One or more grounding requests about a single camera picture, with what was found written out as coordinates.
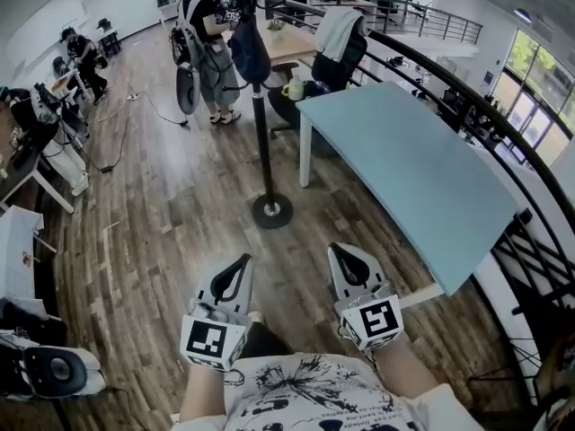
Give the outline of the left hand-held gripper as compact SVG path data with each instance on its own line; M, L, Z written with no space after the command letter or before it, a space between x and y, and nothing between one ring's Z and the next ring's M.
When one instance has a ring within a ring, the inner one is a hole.
M182 318L180 352L188 361L218 372L232 370L250 328L245 314L252 298L253 275L254 262L248 253L235 259L217 258L204 269L196 292L198 300L190 301L190 309ZM208 303L224 305L233 312Z

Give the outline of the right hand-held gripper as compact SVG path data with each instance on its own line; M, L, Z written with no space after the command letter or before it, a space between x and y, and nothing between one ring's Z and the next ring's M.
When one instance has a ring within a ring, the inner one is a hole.
M332 242L327 249L338 335L366 353L396 339L404 330L398 295L373 255Z

